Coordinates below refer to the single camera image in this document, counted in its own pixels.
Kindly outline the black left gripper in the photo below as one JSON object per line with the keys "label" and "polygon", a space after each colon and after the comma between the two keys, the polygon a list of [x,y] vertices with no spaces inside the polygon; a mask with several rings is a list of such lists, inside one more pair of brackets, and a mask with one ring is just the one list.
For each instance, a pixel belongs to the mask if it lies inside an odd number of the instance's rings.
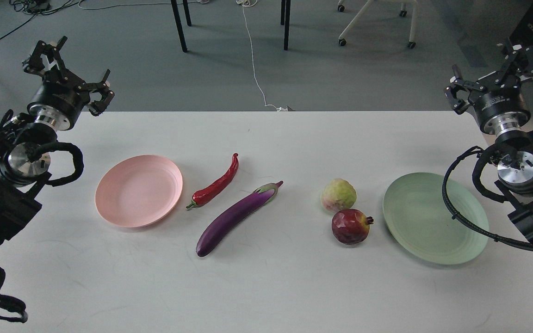
{"label": "black left gripper", "polygon": [[28,114],[35,118],[35,123],[49,126],[54,131],[74,128],[84,107],[91,115],[100,116],[115,96],[108,82],[109,69],[99,82],[86,83],[68,78],[68,70],[61,58],[61,49],[67,39],[62,36],[56,43],[38,41],[29,57],[22,61],[25,73],[42,80],[28,103]]}

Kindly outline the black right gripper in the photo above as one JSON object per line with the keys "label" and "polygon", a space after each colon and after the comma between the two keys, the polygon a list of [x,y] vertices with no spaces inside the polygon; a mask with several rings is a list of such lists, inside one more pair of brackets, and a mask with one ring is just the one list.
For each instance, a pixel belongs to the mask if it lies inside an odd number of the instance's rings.
{"label": "black right gripper", "polygon": [[454,64],[451,68],[453,77],[444,93],[457,115],[472,106],[481,132],[499,136],[520,129],[531,119],[520,87],[525,82],[533,82],[533,46],[512,44],[509,38],[497,46],[505,59],[493,82],[501,88],[487,92],[486,85],[465,80]]}

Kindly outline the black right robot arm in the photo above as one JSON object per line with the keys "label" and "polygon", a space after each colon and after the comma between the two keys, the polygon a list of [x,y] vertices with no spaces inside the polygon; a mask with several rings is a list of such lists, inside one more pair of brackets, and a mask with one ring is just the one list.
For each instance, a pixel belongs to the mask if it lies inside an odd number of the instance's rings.
{"label": "black right robot arm", "polygon": [[[512,44],[506,38],[499,44],[505,59],[501,67],[476,80],[465,80],[457,65],[444,93],[452,111],[466,112],[479,130],[494,135],[488,148],[473,146],[448,167],[441,185],[441,196],[451,218],[478,234],[510,247],[533,252],[533,130],[523,127],[531,112],[521,93],[522,83],[533,81],[533,46]],[[458,211],[447,192],[447,183],[458,164],[475,155],[472,185],[483,197],[513,207],[510,222],[525,240],[513,240],[475,225]]]}

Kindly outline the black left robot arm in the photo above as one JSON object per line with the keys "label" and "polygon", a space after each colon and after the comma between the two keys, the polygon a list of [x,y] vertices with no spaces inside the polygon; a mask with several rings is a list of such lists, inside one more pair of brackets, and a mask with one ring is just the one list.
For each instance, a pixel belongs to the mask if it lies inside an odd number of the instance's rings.
{"label": "black left robot arm", "polygon": [[[37,42],[23,61],[23,71],[42,79],[26,112],[8,110],[0,122],[0,245],[23,230],[42,205],[36,196],[43,187],[59,187],[83,173],[83,154],[74,144],[60,142],[59,131],[74,128],[81,112],[106,111],[114,97],[106,70],[99,82],[87,83],[61,58],[67,41]],[[0,267],[0,320],[24,323],[26,305],[1,293],[6,272]]]}

